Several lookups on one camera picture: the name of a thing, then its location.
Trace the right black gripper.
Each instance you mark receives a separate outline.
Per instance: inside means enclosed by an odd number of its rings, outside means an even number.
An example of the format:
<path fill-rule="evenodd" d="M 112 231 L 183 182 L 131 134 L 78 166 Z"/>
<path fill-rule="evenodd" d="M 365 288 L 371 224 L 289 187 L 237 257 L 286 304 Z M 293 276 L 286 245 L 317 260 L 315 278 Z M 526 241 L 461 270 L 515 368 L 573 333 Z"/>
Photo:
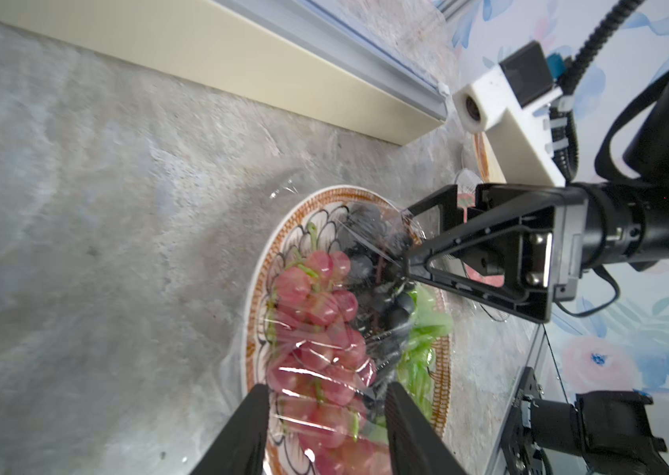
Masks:
<path fill-rule="evenodd" d="M 404 274 L 535 324 L 573 298 L 580 275 L 587 194 L 579 188 L 481 184 L 458 205 L 455 184 L 406 213 L 428 239 L 402 256 Z"/>

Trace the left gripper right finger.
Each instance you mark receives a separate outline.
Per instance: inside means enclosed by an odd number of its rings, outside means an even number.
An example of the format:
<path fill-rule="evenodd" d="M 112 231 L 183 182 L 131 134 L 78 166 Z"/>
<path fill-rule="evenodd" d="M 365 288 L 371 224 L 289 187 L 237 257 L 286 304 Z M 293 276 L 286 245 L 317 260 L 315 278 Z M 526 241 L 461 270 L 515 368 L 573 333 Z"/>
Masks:
<path fill-rule="evenodd" d="M 384 412 L 393 474 L 467 474 L 400 383 L 388 385 Z"/>

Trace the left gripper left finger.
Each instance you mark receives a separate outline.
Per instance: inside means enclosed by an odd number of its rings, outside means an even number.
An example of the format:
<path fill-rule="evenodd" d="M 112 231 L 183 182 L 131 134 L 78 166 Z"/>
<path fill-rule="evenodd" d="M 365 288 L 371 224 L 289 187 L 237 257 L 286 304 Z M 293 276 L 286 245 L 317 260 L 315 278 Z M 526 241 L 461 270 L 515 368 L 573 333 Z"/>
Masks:
<path fill-rule="evenodd" d="M 245 395 L 191 474 L 262 474 L 269 417 L 269 388 L 257 384 Z"/>

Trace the cream plastic wrap dispenser box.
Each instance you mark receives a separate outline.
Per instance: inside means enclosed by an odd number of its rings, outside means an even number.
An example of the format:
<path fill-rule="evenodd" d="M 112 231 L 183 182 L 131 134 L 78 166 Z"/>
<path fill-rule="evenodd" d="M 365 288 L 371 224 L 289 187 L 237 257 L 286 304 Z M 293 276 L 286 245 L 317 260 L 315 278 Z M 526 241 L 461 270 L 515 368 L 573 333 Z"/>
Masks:
<path fill-rule="evenodd" d="M 399 146 L 449 117 L 338 1 L 0 1 L 0 22 Z"/>

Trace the glass bowl with striped rim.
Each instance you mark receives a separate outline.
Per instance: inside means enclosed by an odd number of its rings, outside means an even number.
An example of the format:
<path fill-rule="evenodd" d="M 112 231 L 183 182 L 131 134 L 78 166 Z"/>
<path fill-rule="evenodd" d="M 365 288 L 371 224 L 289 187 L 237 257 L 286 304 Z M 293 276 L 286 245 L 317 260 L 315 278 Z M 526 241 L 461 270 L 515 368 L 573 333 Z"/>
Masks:
<path fill-rule="evenodd" d="M 463 215 L 463 222 L 467 221 L 468 210 L 474 205 L 476 187 L 482 183 L 482 179 L 475 172 L 468 168 L 461 170 L 455 177 L 455 185 L 458 188 L 458 207 L 461 211 L 461 214 Z M 470 265 L 467 260 L 464 260 L 462 264 L 469 265 L 478 271 L 478 268 L 482 268 L 483 266 L 482 253 L 484 251 L 484 247 L 486 247 L 488 239 L 483 239 L 480 241 L 478 236 L 473 236 L 472 241 L 473 244 L 469 249 L 469 251 L 472 253 L 472 257 L 470 257 L 472 260 L 472 265 Z M 473 306 L 476 310 L 484 312 L 491 320 L 497 323 L 504 323 L 510 317 L 510 315 L 505 312 L 495 308 L 488 308 L 486 305 L 476 301 L 473 302 Z"/>

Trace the dark blue yellow-rimmed plate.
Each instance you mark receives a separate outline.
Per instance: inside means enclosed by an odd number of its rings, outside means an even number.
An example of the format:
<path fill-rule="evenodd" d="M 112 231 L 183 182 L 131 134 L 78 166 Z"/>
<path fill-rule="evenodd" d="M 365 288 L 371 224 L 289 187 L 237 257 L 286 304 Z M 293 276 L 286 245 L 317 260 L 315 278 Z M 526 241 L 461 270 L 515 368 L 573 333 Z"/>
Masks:
<path fill-rule="evenodd" d="M 491 177 L 490 162 L 488 160 L 485 135 L 483 133 L 473 135 L 473 146 L 480 177 L 484 182 L 489 182 Z"/>

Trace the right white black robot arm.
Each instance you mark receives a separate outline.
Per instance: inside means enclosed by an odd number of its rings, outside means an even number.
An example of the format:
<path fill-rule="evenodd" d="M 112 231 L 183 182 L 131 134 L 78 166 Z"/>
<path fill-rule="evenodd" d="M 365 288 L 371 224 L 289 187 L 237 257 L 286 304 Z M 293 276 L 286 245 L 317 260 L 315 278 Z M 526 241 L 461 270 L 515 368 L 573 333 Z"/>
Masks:
<path fill-rule="evenodd" d="M 461 212 L 447 186 L 411 208 L 441 210 L 441 232 L 405 253 L 404 274 L 525 320 L 544 324 L 572 301 L 583 273 L 608 279 L 608 266 L 645 270 L 669 259 L 669 71 L 613 122 L 645 121 L 623 159 L 623 175 L 604 140 L 600 181 L 564 187 L 486 183 Z"/>

